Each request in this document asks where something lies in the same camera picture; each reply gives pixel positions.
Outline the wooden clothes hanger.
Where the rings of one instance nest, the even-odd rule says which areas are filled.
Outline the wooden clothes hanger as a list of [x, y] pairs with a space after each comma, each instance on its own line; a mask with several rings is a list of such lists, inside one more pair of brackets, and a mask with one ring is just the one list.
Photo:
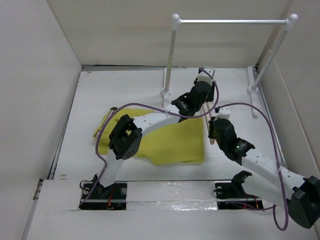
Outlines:
[[213, 117], [212, 113], [210, 112], [211, 106], [208, 102], [205, 102], [202, 107], [201, 107], [203, 113], [207, 113], [204, 118], [205, 118], [205, 123], [206, 123], [206, 127], [207, 127], [207, 132], [208, 132], [208, 138], [209, 138], [209, 142], [211, 145], [215, 144], [215, 139], [211, 138], [210, 135], [210, 123], [209, 121], [211, 120], [211, 117]]

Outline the yellow-green trousers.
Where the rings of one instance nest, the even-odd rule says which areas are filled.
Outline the yellow-green trousers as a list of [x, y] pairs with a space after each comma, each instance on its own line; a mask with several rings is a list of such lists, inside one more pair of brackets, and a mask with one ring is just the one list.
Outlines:
[[[94, 131], [93, 138], [97, 139], [107, 118], [116, 110], [110, 108], [100, 126]], [[119, 118], [125, 114], [129, 117], [140, 117], [154, 112], [149, 109], [124, 108], [109, 121], [98, 144], [98, 152], [107, 155], [109, 151], [109, 135]], [[202, 118], [191, 118], [180, 123], [170, 124], [157, 129], [142, 137], [135, 158], [146, 158], [153, 165], [174, 163], [203, 163], [204, 162], [204, 123]]]

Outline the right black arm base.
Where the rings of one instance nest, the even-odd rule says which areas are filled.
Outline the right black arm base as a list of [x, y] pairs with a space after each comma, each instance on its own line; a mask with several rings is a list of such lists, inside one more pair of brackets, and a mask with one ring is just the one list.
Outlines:
[[262, 210], [264, 208], [262, 199], [245, 193], [242, 183], [252, 174], [241, 171], [231, 180], [220, 180], [214, 183], [215, 189], [212, 196], [217, 199], [219, 210]]

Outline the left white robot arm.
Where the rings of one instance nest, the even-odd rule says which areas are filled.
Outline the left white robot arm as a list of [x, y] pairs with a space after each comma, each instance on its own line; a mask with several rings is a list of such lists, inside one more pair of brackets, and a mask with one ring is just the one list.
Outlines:
[[102, 133], [113, 116], [107, 118], [97, 136], [95, 153], [103, 161], [103, 167], [93, 178], [94, 192], [100, 198], [107, 198], [111, 194], [111, 185], [125, 160], [132, 158], [139, 150], [144, 136], [168, 125], [178, 124], [188, 119], [197, 119], [209, 114], [213, 109], [196, 115], [202, 105], [211, 102], [216, 93], [219, 99], [219, 90], [215, 80], [211, 83], [197, 81], [190, 92], [181, 95], [164, 108], [136, 103], [136, 106], [154, 110], [154, 112], [138, 117], [129, 117], [125, 114], [119, 118], [109, 134], [109, 153], [106, 158], [99, 153], [99, 143]]

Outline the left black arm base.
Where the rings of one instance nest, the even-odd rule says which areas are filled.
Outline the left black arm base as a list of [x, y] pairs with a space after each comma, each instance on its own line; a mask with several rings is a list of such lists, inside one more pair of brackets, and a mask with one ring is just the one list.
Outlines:
[[122, 211], [127, 209], [128, 183], [124, 181], [103, 187], [100, 183], [96, 185], [89, 198], [79, 204], [81, 210], [107, 210]]

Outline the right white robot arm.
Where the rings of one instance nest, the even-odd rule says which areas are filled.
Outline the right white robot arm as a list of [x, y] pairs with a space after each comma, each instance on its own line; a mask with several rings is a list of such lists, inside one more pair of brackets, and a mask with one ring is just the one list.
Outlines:
[[320, 218], [320, 181], [306, 178], [258, 151], [250, 142], [237, 137], [233, 124], [225, 118], [212, 117], [209, 137], [231, 161], [247, 168], [234, 176], [231, 191], [237, 197], [256, 195], [287, 209], [290, 218], [303, 228], [311, 228]]

